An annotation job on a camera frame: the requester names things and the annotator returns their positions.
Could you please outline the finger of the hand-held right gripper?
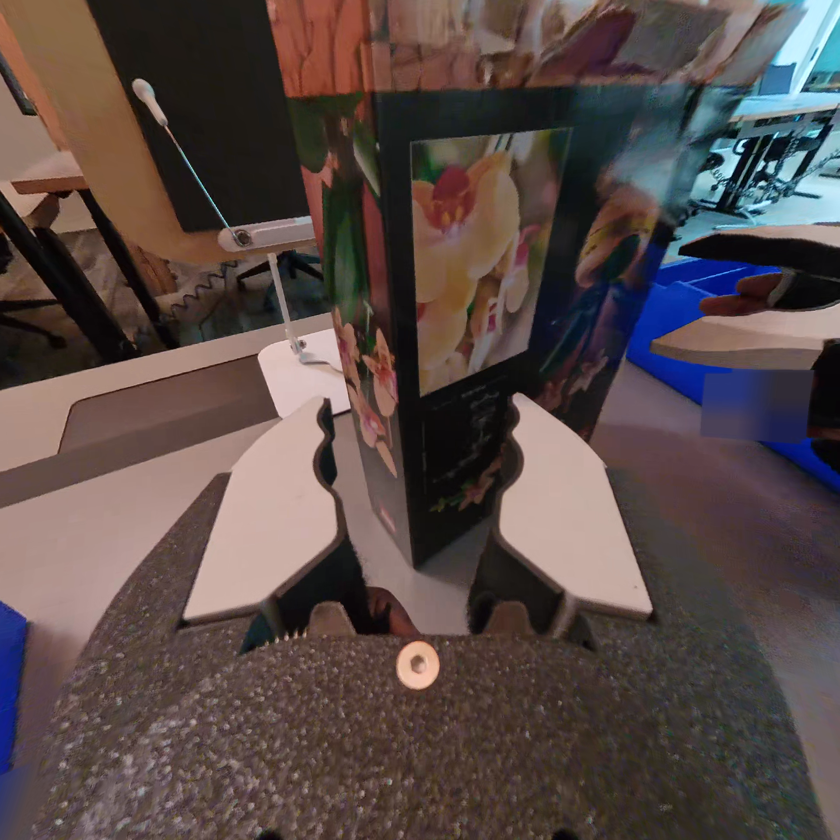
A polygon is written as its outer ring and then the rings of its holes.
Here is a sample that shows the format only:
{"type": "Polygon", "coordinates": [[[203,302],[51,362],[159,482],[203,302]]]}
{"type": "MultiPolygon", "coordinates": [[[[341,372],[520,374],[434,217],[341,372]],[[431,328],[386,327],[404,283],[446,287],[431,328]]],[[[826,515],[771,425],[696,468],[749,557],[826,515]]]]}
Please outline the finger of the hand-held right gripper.
{"type": "Polygon", "coordinates": [[[839,308],[771,309],[703,317],[654,339],[651,353],[691,364],[756,371],[808,371],[825,342],[839,338],[839,308]]]}
{"type": "Polygon", "coordinates": [[[800,272],[838,272],[839,224],[764,225],[717,230],[683,244],[679,254],[800,272]]]}

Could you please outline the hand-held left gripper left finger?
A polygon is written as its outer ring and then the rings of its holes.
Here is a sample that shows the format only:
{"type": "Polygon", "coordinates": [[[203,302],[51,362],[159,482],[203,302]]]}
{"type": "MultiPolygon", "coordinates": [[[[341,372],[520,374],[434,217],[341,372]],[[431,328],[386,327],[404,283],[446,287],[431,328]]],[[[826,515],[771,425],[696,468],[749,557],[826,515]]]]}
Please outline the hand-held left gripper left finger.
{"type": "Polygon", "coordinates": [[[322,468],[332,453],[332,419],[330,400],[314,397],[234,465],[186,598],[185,624],[256,613],[348,537],[341,499],[322,468]]]}

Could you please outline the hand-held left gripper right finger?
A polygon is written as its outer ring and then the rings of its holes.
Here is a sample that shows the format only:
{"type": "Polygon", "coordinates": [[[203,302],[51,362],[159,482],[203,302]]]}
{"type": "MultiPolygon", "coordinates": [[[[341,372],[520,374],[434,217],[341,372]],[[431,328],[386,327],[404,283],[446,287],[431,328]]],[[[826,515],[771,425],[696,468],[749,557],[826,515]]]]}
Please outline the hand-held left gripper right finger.
{"type": "Polygon", "coordinates": [[[536,632],[564,636],[582,612],[645,622],[654,605],[607,469],[575,432],[521,393],[508,436],[517,464],[493,534],[553,604],[536,632]]]}

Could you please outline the black orchid lego box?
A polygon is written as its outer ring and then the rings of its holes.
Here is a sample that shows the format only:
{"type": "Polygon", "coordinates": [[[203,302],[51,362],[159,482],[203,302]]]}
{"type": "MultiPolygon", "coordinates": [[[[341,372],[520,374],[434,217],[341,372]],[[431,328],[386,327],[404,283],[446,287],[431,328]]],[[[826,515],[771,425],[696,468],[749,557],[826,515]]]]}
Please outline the black orchid lego box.
{"type": "Polygon", "coordinates": [[[512,393],[588,438],[802,2],[266,2],[374,514],[484,519],[512,393]]]}

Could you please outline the person's right hand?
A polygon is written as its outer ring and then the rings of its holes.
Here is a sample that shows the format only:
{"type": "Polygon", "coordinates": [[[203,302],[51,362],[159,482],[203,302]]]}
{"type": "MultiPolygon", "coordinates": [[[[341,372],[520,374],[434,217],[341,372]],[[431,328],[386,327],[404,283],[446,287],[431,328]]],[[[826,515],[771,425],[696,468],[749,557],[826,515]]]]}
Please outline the person's right hand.
{"type": "Polygon", "coordinates": [[[783,280],[780,272],[741,278],[734,293],[700,301],[700,312],[705,317],[740,317],[766,311],[771,308],[771,295],[783,280]]]}

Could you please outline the wooden table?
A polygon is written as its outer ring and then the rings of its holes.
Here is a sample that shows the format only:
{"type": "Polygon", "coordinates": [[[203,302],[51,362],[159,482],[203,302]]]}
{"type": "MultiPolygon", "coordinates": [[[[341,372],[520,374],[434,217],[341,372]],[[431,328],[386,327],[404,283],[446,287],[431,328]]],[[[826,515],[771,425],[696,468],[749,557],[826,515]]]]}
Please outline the wooden table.
{"type": "Polygon", "coordinates": [[[838,113],[838,91],[744,99],[711,146],[713,183],[697,210],[737,218],[742,227],[786,198],[820,200],[801,184],[838,162],[838,150],[823,155],[838,113]]]}
{"type": "Polygon", "coordinates": [[[5,301],[2,303],[2,324],[42,335],[53,348],[64,348],[67,343],[60,336],[34,325],[25,326],[11,318],[12,312],[59,306],[102,362],[127,361],[140,355],[136,343],[121,329],[69,249],[51,228],[60,212],[60,202],[70,194],[78,194],[157,338],[167,350],[180,347],[154,295],[159,288],[163,288],[164,293],[177,289],[167,263],[120,234],[93,195],[71,152],[52,154],[14,178],[8,186],[14,191],[15,199],[2,192],[2,234],[43,281],[52,299],[5,301]]]}

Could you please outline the white tipped thin rod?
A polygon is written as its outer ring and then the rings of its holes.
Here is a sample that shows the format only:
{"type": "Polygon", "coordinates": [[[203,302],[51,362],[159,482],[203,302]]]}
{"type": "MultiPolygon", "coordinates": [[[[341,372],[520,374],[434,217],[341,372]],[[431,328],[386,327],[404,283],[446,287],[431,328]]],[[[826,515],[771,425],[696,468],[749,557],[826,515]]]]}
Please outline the white tipped thin rod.
{"type": "Polygon", "coordinates": [[[194,183],[197,185],[201,194],[203,194],[204,198],[208,202],[209,206],[212,208],[214,215],[216,216],[217,220],[222,226],[222,230],[228,232],[230,234],[231,239],[236,247],[241,249],[246,249],[253,244],[253,239],[250,234],[245,231],[244,229],[234,228],[231,227],[229,222],[227,221],[225,215],[222,213],[218,205],[216,205],[214,199],[211,197],[210,193],[208,192],[207,188],[205,187],[202,179],[196,173],[193,164],[189,161],[186,153],[184,152],[181,144],[178,142],[177,138],[173,134],[172,129],[170,128],[169,120],[166,117],[163,109],[161,108],[160,103],[157,100],[155,91],[152,85],[143,78],[135,78],[131,83],[131,89],[133,91],[134,96],[145,105],[145,107],[150,112],[151,117],[153,120],[161,126],[164,133],[167,135],[173,146],[175,147],[177,153],[179,154],[183,164],[185,165],[186,169],[188,170],[190,176],[192,177],[194,183]]]}

